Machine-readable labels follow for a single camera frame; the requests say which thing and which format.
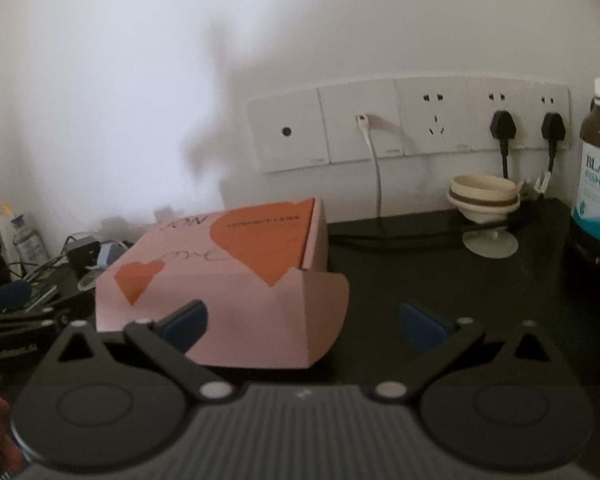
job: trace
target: white wall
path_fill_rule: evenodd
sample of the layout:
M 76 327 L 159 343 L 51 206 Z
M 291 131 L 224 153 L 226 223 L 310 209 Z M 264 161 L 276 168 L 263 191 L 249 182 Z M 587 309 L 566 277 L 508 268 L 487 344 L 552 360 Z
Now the white wall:
M 600 0 L 0 0 L 0 203 L 32 211 L 53 249 L 103 222 L 123 235 L 156 212 L 310 195 L 332 221 L 371 217 L 368 163 L 260 174 L 245 102 L 422 70 L 561 80 L 577 126 L 600 75 Z M 558 161 L 565 199 L 576 158 Z M 545 165 L 526 152 L 512 172 Z M 498 154 L 383 161 L 385 214 L 447 207 L 467 170 L 498 173 Z

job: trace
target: desk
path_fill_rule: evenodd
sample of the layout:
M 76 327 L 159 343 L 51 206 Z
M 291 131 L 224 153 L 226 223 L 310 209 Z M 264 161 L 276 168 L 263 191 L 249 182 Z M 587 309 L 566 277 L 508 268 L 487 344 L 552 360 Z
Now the desk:
M 522 320 L 535 319 L 570 363 L 594 403 L 596 429 L 580 464 L 600 478 L 600 285 L 577 260 L 564 257 L 570 212 L 557 200 L 528 205 L 531 219 L 516 237 L 518 252 L 487 260 L 460 238 L 441 237 L 407 250 L 368 253 L 330 247 L 330 266 L 350 284 L 349 311 L 330 352 L 309 370 L 213 368 L 228 380 L 373 384 L 417 357 L 401 337 L 398 308 L 415 300 L 451 319 L 471 316 L 501 340 Z M 463 222 L 456 211 L 341 222 L 330 234 L 391 235 L 444 232 Z M 389 247 L 396 244 L 388 242 Z

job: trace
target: black power cord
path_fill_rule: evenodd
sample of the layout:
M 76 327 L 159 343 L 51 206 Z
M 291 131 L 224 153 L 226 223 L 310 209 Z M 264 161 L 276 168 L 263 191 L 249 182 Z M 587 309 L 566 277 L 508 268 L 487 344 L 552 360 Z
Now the black power cord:
M 542 121 L 542 136 L 549 143 L 549 169 L 551 173 L 554 170 L 555 154 L 558 151 L 558 142 L 564 140 L 567 133 L 564 127 L 564 121 L 560 114 L 547 114 Z
M 491 121 L 491 135 L 500 141 L 500 154 L 502 155 L 502 176 L 509 178 L 509 141 L 516 136 L 516 123 L 506 110 L 498 110 Z
M 528 208 L 509 214 L 507 219 L 499 222 L 488 222 L 486 224 L 475 224 L 467 222 L 450 228 L 435 232 L 414 233 L 407 235 L 356 235 L 356 234 L 330 234 L 329 244 L 352 250 L 368 253 L 407 253 L 413 251 L 414 245 L 409 242 L 427 242 L 435 238 L 456 238 L 467 232 L 497 229 L 507 227 L 517 229 L 530 219 L 532 212 Z

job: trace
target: wall socket panel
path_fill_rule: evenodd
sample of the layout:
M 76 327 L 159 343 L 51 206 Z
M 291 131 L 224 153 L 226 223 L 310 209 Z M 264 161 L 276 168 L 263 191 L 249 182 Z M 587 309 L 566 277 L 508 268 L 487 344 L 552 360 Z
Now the wall socket panel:
M 567 85 L 518 76 L 426 75 L 331 84 L 248 103 L 263 172 L 367 160 L 355 115 L 368 114 L 378 157 L 494 151 L 494 113 L 516 123 L 512 150 L 545 150 L 545 114 L 561 114 L 571 147 Z

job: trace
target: pink box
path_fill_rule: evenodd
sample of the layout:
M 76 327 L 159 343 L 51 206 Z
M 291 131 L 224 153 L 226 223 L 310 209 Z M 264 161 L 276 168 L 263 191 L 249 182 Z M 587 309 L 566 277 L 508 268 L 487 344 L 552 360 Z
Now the pink box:
M 202 300 L 208 330 L 190 359 L 307 368 L 333 345 L 349 301 L 344 275 L 327 272 L 327 253 L 317 199 L 162 222 L 99 277 L 97 327 L 117 331 Z

